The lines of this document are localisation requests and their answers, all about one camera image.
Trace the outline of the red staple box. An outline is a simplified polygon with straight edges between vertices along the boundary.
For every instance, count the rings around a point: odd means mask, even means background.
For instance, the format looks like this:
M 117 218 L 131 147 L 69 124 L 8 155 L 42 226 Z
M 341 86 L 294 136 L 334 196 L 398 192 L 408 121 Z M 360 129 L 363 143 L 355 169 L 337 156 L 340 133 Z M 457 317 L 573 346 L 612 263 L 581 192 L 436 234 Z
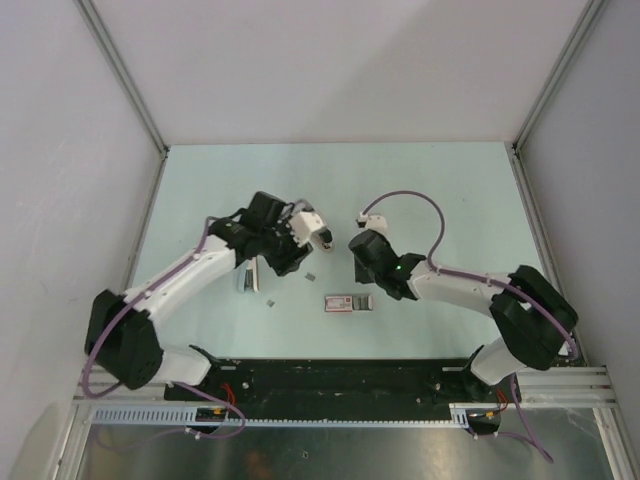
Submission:
M 373 310 L 373 296 L 369 294 L 328 295 L 324 311 L 327 313 L 357 313 Z

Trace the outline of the black and cream stapler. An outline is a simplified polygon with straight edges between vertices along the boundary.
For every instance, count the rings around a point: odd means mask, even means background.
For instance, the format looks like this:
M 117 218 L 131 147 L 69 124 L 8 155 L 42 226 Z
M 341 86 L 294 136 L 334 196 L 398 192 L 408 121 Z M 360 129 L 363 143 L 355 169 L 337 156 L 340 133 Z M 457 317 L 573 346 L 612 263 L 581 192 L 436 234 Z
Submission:
M 334 251 L 333 234 L 328 228 L 314 232 L 311 240 L 313 244 L 324 253 L 331 253 Z

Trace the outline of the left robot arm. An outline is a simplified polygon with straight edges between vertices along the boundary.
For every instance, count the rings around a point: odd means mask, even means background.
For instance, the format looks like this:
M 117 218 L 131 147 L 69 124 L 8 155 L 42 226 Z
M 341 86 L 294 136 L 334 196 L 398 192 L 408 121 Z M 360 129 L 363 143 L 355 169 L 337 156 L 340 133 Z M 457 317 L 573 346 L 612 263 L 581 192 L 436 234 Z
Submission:
M 297 271 L 326 228 L 308 202 L 287 203 L 262 191 L 229 216 L 207 218 L 199 242 L 171 266 L 123 293 L 106 289 L 95 297 L 82 385 L 98 365 L 129 390 L 162 382 L 185 384 L 202 400 L 214 397 L 221 376 L 212 357 L 196 346 L 162 345 L 161 326 L 204 287 L 256 257 L 279 277 Z

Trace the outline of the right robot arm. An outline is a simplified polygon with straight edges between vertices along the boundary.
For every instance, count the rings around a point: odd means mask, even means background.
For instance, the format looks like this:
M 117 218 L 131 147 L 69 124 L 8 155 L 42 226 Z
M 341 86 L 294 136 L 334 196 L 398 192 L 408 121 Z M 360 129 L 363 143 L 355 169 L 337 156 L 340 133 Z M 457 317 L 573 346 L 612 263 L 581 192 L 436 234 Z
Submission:
M 358 283 L 376 284 L 395 300 L 439 301 L 494 320 L 500 337 L 479 347 L 461 376 L 463 393 L 484 401 L 499 382 L 532 368 L 551 368 L 561 348 L 575 353 L 578 314 L 535 268 L 490 276 L 437 267 L 423 255 L 397 255 L 381 233 L 366 229 L 348 245 Z

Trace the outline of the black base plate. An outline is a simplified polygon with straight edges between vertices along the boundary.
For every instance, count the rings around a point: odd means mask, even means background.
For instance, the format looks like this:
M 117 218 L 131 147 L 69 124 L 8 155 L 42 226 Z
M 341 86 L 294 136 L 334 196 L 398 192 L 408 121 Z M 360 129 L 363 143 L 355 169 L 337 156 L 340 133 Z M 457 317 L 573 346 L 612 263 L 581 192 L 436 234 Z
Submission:
M 454 419 L 451 406 L 490 433 L 502 408 L 519 400 L 503 379 L 483 387 L 464 374 L 465 359 L 217 361 L 194 392 L 168 387 L 168 401 L 200 401 L 206 393 L 234 403 L 251 421 L 375 425 Z

